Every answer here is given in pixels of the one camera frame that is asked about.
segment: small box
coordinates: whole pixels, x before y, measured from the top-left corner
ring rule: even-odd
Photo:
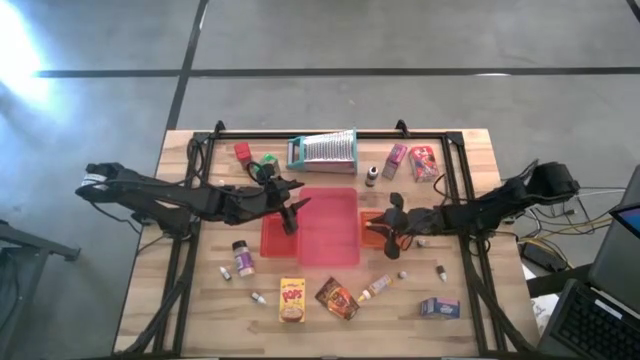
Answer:
[[[404,159],[404,155],[407,153],[407,147],[402,144],[393,145],[393,149],[387,156],[387,162],[384,164],[384,169],[382,170],[382,176],[386,177],[389,180],[393,180],[393,176],[396,174],[396,170],[398,170],[398,166]]]
[[[420,303],[420,316],[429,319],[459,319],[460,301],[447,298],[430,298]]]
[[[233,146],[236,151],[236,158],[242,164],[242,168],[245,169],[249,161],[251,161],[251,150],[249,149],[249,143],[239,143]]]
[[[416,182],[435,180],[438,177],[438,166],[431,146],[414,146],[409,151],[413,179]]]
[[[280,322],[304,322],[304,279],[280,279]]]

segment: bottle cap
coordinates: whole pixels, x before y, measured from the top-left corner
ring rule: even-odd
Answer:
[[[364,290],[362,291],[362,295],[360,295],[360,297],[358,298],[358,302],[362,302],[369,299],[371,299],[371,294],[369,293],[368,290]]]
[[[237,248],[248,247],[248,246],[247,246],[247,242],[246,241],[238,240],[238,241],[234,242],[233,244],[231,244],[231,247],[233,248],[233,250],[235,250]]]

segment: white cap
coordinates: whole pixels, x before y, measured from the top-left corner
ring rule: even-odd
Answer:
[[[358,301],[364,301],[364,300],[369,300],[371,299],[371,294],[369,293],[369,290],[363,290],[362,291],[362,295],[360,295],[360,297],[358,298]]]

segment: computer screen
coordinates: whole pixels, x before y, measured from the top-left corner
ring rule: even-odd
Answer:
[[[615,209],[611,211],[611,216],[640,238],[640,203]]]

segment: cereal box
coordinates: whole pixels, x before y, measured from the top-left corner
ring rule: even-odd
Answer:
[[[430,319],[459,319],[460,301],[430,298],[420,303],[420,315]]]
[[[435,180],[438,177],[438,166],[430,146],[414,146],[409,152],[413,179],[416,182]]]
[[[304,322],[304,279],[280,279],[280,322]]]

